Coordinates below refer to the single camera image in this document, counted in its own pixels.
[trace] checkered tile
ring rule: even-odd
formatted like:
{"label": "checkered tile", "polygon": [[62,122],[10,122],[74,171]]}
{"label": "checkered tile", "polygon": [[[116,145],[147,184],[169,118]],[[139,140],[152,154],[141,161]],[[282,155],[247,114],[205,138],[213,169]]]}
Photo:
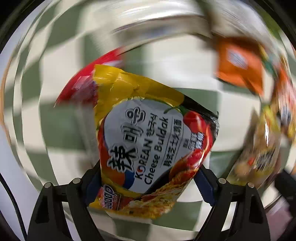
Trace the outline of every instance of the checkered tile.
{"label": "checkered tile", "polygon": [[[67,184],[92,167],[76,107],[53,106],[77,71],[118,47],[106,32],[107,4],[53,0],[32,23],[13,54],[5,85],[4,119],[16,160],[37,190],[47,181]],[[262,9],[259,12],[269,18]],[[281,30],[275,34],[296,77],[291,44]],[[173,87],[219,113],[219,135],[204,164],[217,177],[225,177],[243,147],[252,116],[260,113],[261,100],[246,89],[215,79],[217,54],[212,46],[211,39],[186,34],[154,41],[124,53],[123,69]],[[267,71],[263,74],[263,101],[268,102],[273,80]],[[283,142],[281,155],[282,167],[291,169],[296,148]],[[268,205],[277,195],[271,185],[263,193],[263,203]],[[229,227],[234,209],[232,205],[224,229]],[[64,210],[71,219],[69,207],[64,206]],[[202,227],[210,206],[203,202],[192,181],[172,211],[156,220],[89,211],[98,229],[111,237],[190,240]]]}

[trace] green tile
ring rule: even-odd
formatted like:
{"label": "green tile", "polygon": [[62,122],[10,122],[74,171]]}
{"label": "green tile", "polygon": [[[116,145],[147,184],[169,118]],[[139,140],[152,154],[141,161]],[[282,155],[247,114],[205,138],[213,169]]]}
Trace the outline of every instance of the green tile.
{"label": "green tile", "polygon": [[241,150],[224,152],[212,151],[209,167],[216,177],[226,178],[240,153]]}
{"label": "green tile", "polygon": [[247,88],[238,87],[238,86],[229,84],[221,79],[219,80],[222,82],[222,90],[224,90],[225,92],[234,92],[239,94],[248,94],[248,95],[256,96]]}
{"label": "green tile", "polygon": [[17,66],[17,71],[15,73],[15,76],[18,76],[21,74],[21,72],[26,64],[28,54],[29,54],[29,45],[26,48],[24,48],[24,50],[20,54],[20,60],[19,60],[18,66]]}
{"label": "green tile", "polygon": [[24,144],[24,139],[22,136],[22,113],[13,113],[13,127],[15,129],[15,136],[17,138],[18,144]]}
{"label": "green tile", "polygon": [[13,107],[14,86],[11,86],[4,91],[4,109]]}
{"label": "green tile", "polygon": [[218,95],[217,91],[209,90],[197,90],[197,89],[188,89],[188,88],[175,88],[184,95],[187,95],[191,99],[195,100],[197,103],[201,104],[203,107],[217,113],[218,111]]}
{"label": "green tile", "polygon": [[83,66],[95,61],[102,53],[97,45],[94,43],[93,36],[87,34],[83,37]]}
{"label": "green tile", "polygon": [[139,46],[122,55],[124,60],[123,70],[129,73],[144,75],[144,47]]}
{"label": "green tile", "polygon": [[40,104],[42,134],[48,147],[85,150],[76,108],[74,105]]}
{"label": "green tile", "polygon": [[202,201],[176,202],[169,213],[152,220],[153,224],[173,229],[193,230],[200,212]]}
{"label": "green tile", "polygon": [[52,182],[54,185],[58,185],[47,152],[44,153],[27,150],[27,154],[37,175],[48,182]]}
{"label": "green tile", "polygon": [[39,30],[44,28],[55,16],[55,9],[57,7],[59,2],[53,4],[49,9],[47,9],[43,15],[40,18],[39,23],[37,24],[37,27],[35,29],[35,33],[37,33]]}
{"label": "green tile", "polygon": [[33,184],[33,186],[40,192],[41,189],[43,188],[43,185],[41,183],[41,181],[39,179],[37,179],[36,177],[33,177],[32,175],[28,175],[28,178],[30,179],[31,183]]}
{"label": "green tile", "polygon": [[31,23],[28,31],[33,27],[34,23],[36,23],[37,19],[41,16],[41,14],[43,13],[43,10],[36,16],[36,18],[34,18],[33,22]]}
{"label": "green tile", "polygon": [[16,146],[14,144],[11,144],[10,148],[12,150],[12,153],[13,153],[13,155],[15,157],[15,160],[17,161],[18,165],[20,166],[21,169],[24,169],[23,166],[22,166],[22,163],[20,162],[20,158],[19,158],[19,156],[17,154]]}
{"label": "green tile", "polygon": [[288,54],[288,63],[289,63],[291,74],[296,76],[296,60],[294,60],[289,54]]}
{"label": "green tile", "polygon": [[135,241],[146,241],[150,224],[136,223],[126,220],[113,219],[116,228],[116,235],[120,237],[130,238]]}
{"label": "green tile", "polygon": [[76,35],[79,15],[82,9],[83,5],[75,5],[55,20],[46,49],[61,44]]}
{"label": "green tile", "polygon": [[27,68],[22,76],[22,101],[28,101],[33,98],[38,98],[41,92],[41,77],[40,77],[40,62],[33,63]]}
{"label": "green tile", "polygon": [[14,59],[14,58],[17,56],[17,54],[18,54],[18,52],[19,52],[19,50],[20,50],[20,46],[22,45],[24,39],[25,39],[25,38],[20,39],[19,42],[17,43],[17,46],[15,47],[15,50],[14,50],[13,53],[12,53],[12,59]]}

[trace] white tile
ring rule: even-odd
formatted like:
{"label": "white tile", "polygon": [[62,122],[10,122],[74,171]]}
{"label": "white tile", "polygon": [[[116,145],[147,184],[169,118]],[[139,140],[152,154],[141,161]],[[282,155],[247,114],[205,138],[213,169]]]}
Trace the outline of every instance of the white tile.
{"label": "white tile", "polygon": [[291,172],[295,166],[295,161],[296,161],[296,147],[291,147],[289,157],[286,163],[286,171]]}
{"label": "white tile", "polygon": [[279,197],[278,190],[274,187],[274,183],[272,183],[263,193],[261,197],[261,201],[263,204],[263,207],[267,207],[270,205],[274,200],[276,200]]}
{"label": "white tile", "polygon": [[9,70],[6,76],[5,88],[9,88],[14,85],[15,83],[15,74],[17,72],[17,67],[19,64],[19,56],[17,56],[13,61],[11,61]]}
{"label": "white tile", "polygon": [[242,148],[253,112],[260,113],[259,98],[241,94],[220,94],[218,137],[212,151],[231,151]]}
{"label": "white tile", "polygon": [[40,178],[38,177],[38,175],[34,169],[34,166],[31,163],[31,160],[26,152],[25,147],[22,145],[16,144],[16,150],[17,150],[17,155],[20,159],[20,162],[21,162],[25,172],[39,180]]}
{"label": "white tile", "polygon": [[296,85],[296,76],[291,74],[293,85]]}
{"label": "white tile", "polygon": [[197,232],[182,230],[182,229],[173,229],[158,225],[151,225],[149,229],[149,234],[147,241],[163,241],[163,240],[192,240],[196,237]]}
{"label": "white tile", "polygon": [[63,1],[60,1],[60,3],[58,4],[57,10],[56,10],[57,14],[58,15],[63,14],[70,7],[72,7],[82,1],[84,1],[84,0],[63,0]]}
{"label": "white tile", "polygon": [[111,14],[115,16],[115,27],[121,27],[145,20],[203,15],[201,9],[191,0],[160,1],[160,0],[125,0],[115,1],[110,5]]}
{"label": "white tile", "polygon": [[44,9],[44,11],[47,10],[47,9],[49,9],[52,5],[54,5],[56,2],[59,2],[60,0],[49,0],[49,1],[50,2],[47,5],[47,7]]}
{"label": "white tile", "polygon": [[91,218],[96,227],[109,234],[116,235],[115,223],[108,215],[102,215],[95,212],[90,212]]}
{"label": "white tile", "polygon": [[202,202],[202,205],[200,207],[200,213],[198,216],[198,220],[193,228],[195,231],[200,231],[202,228],[203,224],[205,223],[205,220],[207,219],[212,207],[210,204],[206,202]]}
{"label": "white tile", "polygon": [[46,150],[41,131],[39,99],[26,102],[22,106],[22,126],[25,147],[30,150]]}
{"label": "white tile", "polygon": [[93,166],[85,152],[48,148],[48,156],[59,185],[68,184],[74,178],[82,177]]}
{"label": "white tile", "polygon": [[226,219],[225,219],[225,223],[223,225],[222,231],[227,230],[230,228],[231,226],[231,222],[234,216],[234,211],[235,211],[235,207],[236,207],[237,203],[236,202],[232,202],[230,204]]}
{"label": "white tile", "polygon": [[13,111],[14,113],[19,113],[22,108],[22,87],[20,83],[20,78],[18,76],[15,77],[15,87],[13,94]]}
{"label": "white tile", "polygon": [[30,28],[29,31],[27,32],[27,34],[26,34],[26,36],[25,36],[25,38],[24,38],[24,41],[23,41],[23,43],[22,43],[22,46],[21,46],[21,48],[20,48],[20,51],[21,51],[22,48],[26,47],[26,46],[29,44],[29,42],[30,42],[30,40],[31,40],[31,38],[32,38],[32,36],[33,36],[33,34],[34,34],[34,32],[35,32],[35,29],[36,29],[36,27],[37,27],[39,21],[40,21],[40,17],[39,17],[39,19],[36,20],[36,22],[31,26],[31,28]]}
{"label": "white tile", "polygon": [[29,50],[29,54],[27,57],[26,66],[25,66],[26,69],[40,58],[47,44],[51,30],[52,30],[52,24],[48,24],[45,28],[43,28],[42,30],[39,30],[38,33],[35,34],[31,42],[31,48]]}
{"label": "white tile", "polygon": [[274,79],[272,75],[263,68],[263,97],[264,102],[270,102],[274,90]]}
{"label": "white tile", "polygon": [[145,60],[147,62],[184,56],[198,56],[199,59],[204,58],[199,64],[211,65],[211,61],[215,61],[215,51],[209,46],[209,43],[197,36],[189,34],[153,41],[146,44],[145,49]]}
{"label": "white tile", "polygon": [[291,56],[292,59],[295,59],[294,50],[293,50],[290,40],[288,39],[288,37],[286,36],[286,34],[282,30],[279,31],[279,34],[281,36],[281,39],[283,41],[283,44],[286,48],[287,53]]}
{"label": "white tile", "polygon": [[202,201],[203,198],[198,190],[195,181],[192,179],[185,190],[182,192],[177,202],[198,202]]}
{"label": "white tile", "polygon": [[111,33],[113,30],[109,25],[102,22],[100,27],[92,32],[94,43],[100,49],[102,54],[106,54],[116,48],[121,47],[117,39]]}
{"label": "white tile", "polygon": [[68,81],[83,67],[80,48],[81,39],[71,39],[42,56],[40,101],[56,100]]}
{"label": "white tile", "polygon": [[192,88],[216,91],[218,80],[212,74],[200,69],[196,56],[166,59],[153,64],[145,63],[144,75],[173,88]]}
{"label": "white tile", "polygon": [[95,1],[85,8],[80,13],[80,21],[78,22],[77,33],[89,33],[97,29],[101,23],[97,22],[96,13],[106,5],[106,1]]}
{"label": "white tile", "polygon": [[11,143],[16,143],[17,138],[16,138],[16,135],[15,135],[15,128],[13,126],[12,109],[4,111],[4,123],[5,123],[5,126],[8,129]]}

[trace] instant noodle package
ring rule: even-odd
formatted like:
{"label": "instant noodle package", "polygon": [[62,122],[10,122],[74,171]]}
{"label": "instant noodle package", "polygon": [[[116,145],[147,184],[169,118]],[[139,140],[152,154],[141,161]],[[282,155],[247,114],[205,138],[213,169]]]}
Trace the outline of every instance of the instant noodle package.
{"label": "instant noodle package", "polygon": [[279,122],[269,106],[262,110],[253,138],[244,147],[227,181],[259,188],[274,171],[280,148]]}
{"label": "instant noodle package", "polygon": [[95,65],[92,76],[74,86],[95,103],[102,186],[90,206],[144,218],[169,212],[214,144],[217,115],[170,87],[111,66]]}

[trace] chinese characters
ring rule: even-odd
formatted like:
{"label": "chinese characters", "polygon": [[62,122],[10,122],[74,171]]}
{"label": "chinese characters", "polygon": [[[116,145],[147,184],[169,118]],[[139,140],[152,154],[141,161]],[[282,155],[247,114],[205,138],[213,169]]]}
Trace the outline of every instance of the chinese characters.
{"label": "chinese characters", "polygon": [[133,161],[136,159],[137,151],[136,148],[132,148],[126,151],[123,145],[115,145],[109,150],[110,158],[107,161],[107,166],[111,167],[112,170],[125,173],[127,170],[133,172]]}
{"label": "chinese characters", "polygon": [[190,139],[185,139],[183,147],[189,150],[202,149],[202,142],[204,139],[204,134],[201,132],[191,133]]}
{"label": "chinese characters", "polygon": [[173,162],[175,154],[176,154],[176,148],[177,148],[177,145],[180,141],[181,134],[182,134],[182,121],[174,119],[173,133],[172,133],[172,135],[170,137],[170,141],[168,143],[168,149],[165,154],[163,166],[170,167],[172,165],[172,162]]}

